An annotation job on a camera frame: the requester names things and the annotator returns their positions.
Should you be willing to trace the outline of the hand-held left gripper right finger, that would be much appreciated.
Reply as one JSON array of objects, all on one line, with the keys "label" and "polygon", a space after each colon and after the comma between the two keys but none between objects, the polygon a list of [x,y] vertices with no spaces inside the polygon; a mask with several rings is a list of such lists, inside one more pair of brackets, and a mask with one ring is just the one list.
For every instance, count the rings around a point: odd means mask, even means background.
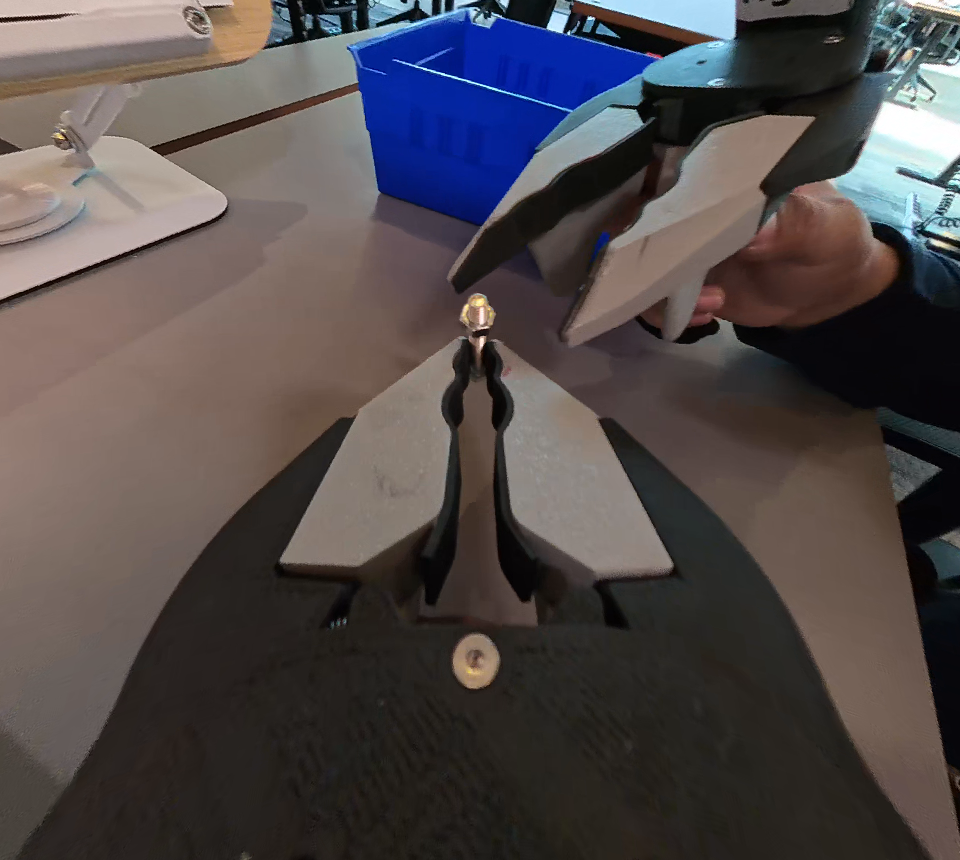
[{"label": "hand-held left gripper right finger", "polygon": [[598,415],[490,340],[482,392],[482,622],[535,626],[570,592],[675,571]]}]

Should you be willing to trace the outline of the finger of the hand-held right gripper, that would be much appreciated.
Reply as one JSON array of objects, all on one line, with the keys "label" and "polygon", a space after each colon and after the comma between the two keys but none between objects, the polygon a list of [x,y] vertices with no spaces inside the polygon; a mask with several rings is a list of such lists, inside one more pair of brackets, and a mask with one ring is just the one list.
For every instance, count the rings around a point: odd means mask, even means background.
[{"label": "finger of the hand-held right gripper", "polygon": [[762,183],[814,121],[760,115],[709,129],[674,186],[611,239],[560,330],[571,348],[667,302],[663,337],[688,328],[708,273],[743,249],[768,211]]},{"label": "finger of the hand-held right gripper", "polygon": [[493,208],[448,282],[460,295],[531,250],[556,296],[584,281],[609,213],[642,192],[654,159],[658,117],[614,105],[543,146]]}]

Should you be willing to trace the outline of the person's right forearm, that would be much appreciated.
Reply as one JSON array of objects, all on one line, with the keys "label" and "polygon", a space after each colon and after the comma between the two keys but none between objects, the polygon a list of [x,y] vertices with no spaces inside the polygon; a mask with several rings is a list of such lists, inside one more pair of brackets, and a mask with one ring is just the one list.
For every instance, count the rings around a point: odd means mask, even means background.
[{"label": "person's right forearm", "polygon": [[784,361],[810,383],[858,409],[886,408],[959,429],[958,262],[882,223],[873,238],[898,269],[875,298],[803,328],[736,325],[749,347]]}]

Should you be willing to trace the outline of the person's leg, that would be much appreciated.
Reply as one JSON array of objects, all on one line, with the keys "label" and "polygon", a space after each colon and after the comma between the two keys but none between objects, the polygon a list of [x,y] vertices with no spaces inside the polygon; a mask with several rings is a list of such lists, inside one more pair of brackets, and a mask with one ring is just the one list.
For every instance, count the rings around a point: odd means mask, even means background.
[{"label": "person's leg", "polygon": [[911,585],[918,612],[942,744],[949,762],[958,761],[959,605],[958,586],[944,586],[925,545],[957,530],[959,524],[958,433],[894,410],[878,420],[884,443],[929,463],[937,473],[897,505]]}]

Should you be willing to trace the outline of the blue plastic bin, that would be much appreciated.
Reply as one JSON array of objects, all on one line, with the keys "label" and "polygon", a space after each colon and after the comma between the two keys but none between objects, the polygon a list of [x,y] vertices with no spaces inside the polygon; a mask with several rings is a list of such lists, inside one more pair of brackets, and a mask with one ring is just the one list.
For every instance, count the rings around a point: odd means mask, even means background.
[{"label": "blue plastic bin", "polygon": [[349,50],[379,192],[475,226],[573,110],[656,61],[476,9]]}]

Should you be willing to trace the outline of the person's right hand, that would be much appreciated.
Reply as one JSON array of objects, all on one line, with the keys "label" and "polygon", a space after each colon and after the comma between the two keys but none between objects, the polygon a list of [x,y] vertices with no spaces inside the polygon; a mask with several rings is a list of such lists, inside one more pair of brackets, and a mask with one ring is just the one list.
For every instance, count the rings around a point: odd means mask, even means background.
[{"label": "person's right hand", "polygon": [[894,249],[828,181],[789,194],[753,239],[712,269],[689,327],[801,329],[870,302],[899,274]]}]

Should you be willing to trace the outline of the white document stand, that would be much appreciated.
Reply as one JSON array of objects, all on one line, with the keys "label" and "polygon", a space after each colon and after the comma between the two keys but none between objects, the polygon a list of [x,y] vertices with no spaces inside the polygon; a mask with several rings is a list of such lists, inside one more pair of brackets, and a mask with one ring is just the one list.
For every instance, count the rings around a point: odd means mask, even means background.
[{"label": "white document stand", "polygon": [[1,301],[9,302],[206,227],[227,197],[108,129],[138,92],[80,91],[47,146],[1,156]]}]

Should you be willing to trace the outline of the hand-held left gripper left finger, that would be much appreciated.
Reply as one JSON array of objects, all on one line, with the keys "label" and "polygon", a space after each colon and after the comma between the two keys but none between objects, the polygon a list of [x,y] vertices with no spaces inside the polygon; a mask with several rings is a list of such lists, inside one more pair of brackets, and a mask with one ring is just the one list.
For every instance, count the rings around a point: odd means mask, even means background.
[{"label": "hand-held left gripper left finger", "polygon": [[437,605],[458,546],[459,428],[471,346],[457,338],[360,410],[281,555],[286,574]]}]

